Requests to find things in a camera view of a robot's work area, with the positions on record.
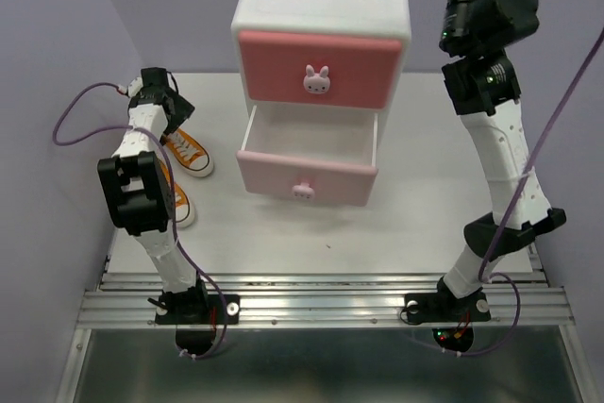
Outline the dark pink top drawer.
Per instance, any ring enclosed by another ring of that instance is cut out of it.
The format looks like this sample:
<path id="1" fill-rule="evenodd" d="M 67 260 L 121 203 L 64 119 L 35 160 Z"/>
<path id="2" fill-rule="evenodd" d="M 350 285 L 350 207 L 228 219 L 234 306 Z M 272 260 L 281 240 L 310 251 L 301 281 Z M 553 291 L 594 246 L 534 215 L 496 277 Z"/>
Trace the dark pink top drawer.
<path id="1" fill-rule="evenodd" d="M 384 109 L 403 55 L 399 40 L 245 30 L 242 75 L 254 101 Z M 306 65 L 329 68 L 330 89 L 304 89 Z"/>

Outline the pink bunny knob top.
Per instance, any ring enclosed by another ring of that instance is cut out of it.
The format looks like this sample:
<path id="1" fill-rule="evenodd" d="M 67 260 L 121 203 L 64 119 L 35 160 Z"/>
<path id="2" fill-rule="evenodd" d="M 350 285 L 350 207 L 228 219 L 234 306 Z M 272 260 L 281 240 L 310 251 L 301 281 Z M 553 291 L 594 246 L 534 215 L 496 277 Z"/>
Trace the pink bunny knob top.
<path id="1" fill-rule="evenodd" d="M 311 94 L 325 94 L 330 89 L 329 68 L 324 65 L 318 72 L 310 64 L 306 65 L 303 79 L 304 89 Z"/>

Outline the pink bunny knob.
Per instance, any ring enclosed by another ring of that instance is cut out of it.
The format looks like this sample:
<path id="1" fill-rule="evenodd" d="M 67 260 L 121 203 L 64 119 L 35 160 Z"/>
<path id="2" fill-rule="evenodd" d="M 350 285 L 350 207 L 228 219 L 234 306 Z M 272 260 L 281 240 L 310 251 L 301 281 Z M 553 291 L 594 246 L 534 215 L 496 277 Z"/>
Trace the pink bunny knob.
<path id="1" fill-rule="evenodd" d="M 324 65 L 318 72 L 310 64 L 306 65 L 303 79 L 304 89 L 311 94 L 325 94 L 330 89 L 329 68 Z"/>
<path id="2" fill-rule="evenodd" d="M 300 182 L 292 187 L 292 195 L 295 199 L 312 200 L 315 190 L 308 182 Z"/>

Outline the light pink bottom drawer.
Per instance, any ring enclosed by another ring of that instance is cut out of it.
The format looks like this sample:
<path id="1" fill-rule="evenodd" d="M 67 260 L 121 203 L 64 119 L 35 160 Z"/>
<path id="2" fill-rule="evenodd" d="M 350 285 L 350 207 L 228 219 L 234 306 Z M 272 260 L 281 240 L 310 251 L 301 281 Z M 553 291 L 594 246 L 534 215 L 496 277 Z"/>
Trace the light pink bottom drawer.
<path id="1" fill-rule="evenodd" d="M 378 175 L 378 114 L 367 109 L 258 103 L 236 158 L 250 193 L 295 199 L 308 182 L 317 203 L 363 207 Z"/>

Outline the pink bunny knob bottom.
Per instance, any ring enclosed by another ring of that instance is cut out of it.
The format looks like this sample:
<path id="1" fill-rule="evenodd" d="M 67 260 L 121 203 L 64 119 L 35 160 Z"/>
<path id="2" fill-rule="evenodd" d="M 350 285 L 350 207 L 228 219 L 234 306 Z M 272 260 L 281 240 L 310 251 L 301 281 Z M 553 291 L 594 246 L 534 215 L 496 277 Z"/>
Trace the pink bunny knob bottom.
<path id="1" fill-rule="evenodd" d="M 300 182 L 292 187 L 292 195 L 295 199 L 312 200 L 315 190 L 308 182 Z"/>

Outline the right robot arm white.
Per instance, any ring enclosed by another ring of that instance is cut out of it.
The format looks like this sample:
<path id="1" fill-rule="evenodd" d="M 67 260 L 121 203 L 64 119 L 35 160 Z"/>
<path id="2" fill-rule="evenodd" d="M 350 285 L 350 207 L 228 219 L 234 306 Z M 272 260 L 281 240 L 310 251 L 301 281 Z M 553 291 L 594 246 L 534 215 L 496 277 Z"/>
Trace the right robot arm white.
<path id="1" fill-rule="evenodd" d="M 434 295 L 455 318 L 502 257 L 560 227 L 565 213 L 544 195 L 522 123 L 521 89 L 506 50 L 539 28 L 539 0 L 446 0 L 442 73 L 456 114 L 477 150 L 492 210 L 463 229 L 465 247 Z"/>

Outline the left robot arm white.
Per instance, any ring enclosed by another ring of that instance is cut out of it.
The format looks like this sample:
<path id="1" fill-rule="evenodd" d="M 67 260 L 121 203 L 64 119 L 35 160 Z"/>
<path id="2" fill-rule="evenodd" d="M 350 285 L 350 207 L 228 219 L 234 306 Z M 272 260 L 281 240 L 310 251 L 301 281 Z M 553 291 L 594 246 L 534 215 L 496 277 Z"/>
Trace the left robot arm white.
<path id="1" fill-rule="evenodd" d="M 173 75 L 160 67 L 141 69 L 126 88 L 128 123 L 111 157 L 99 160 L 97 173 L 113 224 L 145 250 L 162 281 L 163 291 L 181 294 L 177 310 L 188 321 L 203 320 L 207 295 L 192 289 L 196 271 L 178 250 L 175 230 L 195 218 L 193 202 L 170 176 L 170 152 L 176 164 L 198 178 L 214 169 L 207 149 L 181 125 L 194 106 L 180 95 Z"/>

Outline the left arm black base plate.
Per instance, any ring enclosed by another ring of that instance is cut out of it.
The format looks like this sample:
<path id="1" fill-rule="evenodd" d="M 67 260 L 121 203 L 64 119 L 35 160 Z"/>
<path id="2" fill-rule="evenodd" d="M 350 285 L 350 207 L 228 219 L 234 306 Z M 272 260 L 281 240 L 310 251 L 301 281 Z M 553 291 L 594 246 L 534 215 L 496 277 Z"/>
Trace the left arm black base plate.
<path id="1" fill-rule="evenodd" d="M 226 294 L 226 308 L 218 294 L 210 294 L 201 304 L 193 304 L 184 312 L 168 310 L 163 294 L 158 299 L 148 298 L 154 306 L 155 324 L 174 327 L 175 344 L 181 357 L 200 360 L 208 357 L 219 344 L 218 327 L 239 323 L 241 298 L 238 294 Z"/>

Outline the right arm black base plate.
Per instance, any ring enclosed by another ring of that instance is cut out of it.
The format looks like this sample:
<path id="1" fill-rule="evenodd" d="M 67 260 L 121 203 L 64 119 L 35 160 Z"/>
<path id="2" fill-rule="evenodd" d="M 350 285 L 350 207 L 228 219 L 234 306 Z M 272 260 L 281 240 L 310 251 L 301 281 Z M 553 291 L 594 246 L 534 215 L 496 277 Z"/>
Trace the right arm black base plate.
<path id="1" fill-rule="evenodd" d="M 457 299 L 445 290 L 439 290 L 406 294 L 399 319 L 410 326 L 434 324 L 432 337 L 436 345 L 444 352 L 461 356 L 473 345 L 473 325 L 489 322 L 492 316 L 482 291 Z"/>

